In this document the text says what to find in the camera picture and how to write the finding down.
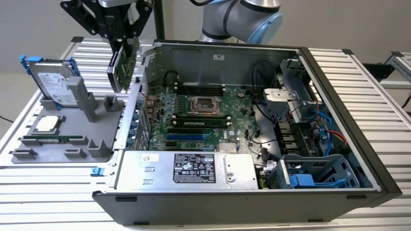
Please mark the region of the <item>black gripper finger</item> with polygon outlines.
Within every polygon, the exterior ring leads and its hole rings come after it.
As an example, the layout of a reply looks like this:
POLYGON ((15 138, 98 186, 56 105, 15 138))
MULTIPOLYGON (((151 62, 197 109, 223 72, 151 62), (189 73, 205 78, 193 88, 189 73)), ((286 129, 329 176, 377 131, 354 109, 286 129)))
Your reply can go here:
POLYGON ((154 11, 154 1, 153 0, 130 0, 126 8, 126 15, 123 20, 123 46, 126 56, 131 57, 134 53, 134 39, 138 38, 143 32, 146 24, 149 22, 151 13, 154 11), (137 10, 138 12, 138 19, 134 19, 131 22, 131 15, 130 11, 137 10))
POLYGON ((91 35, 100 35, 111 48, 120 47, 114 29, 118 7, 103 7, 98 0, 63 0, 60 7, 91 35))

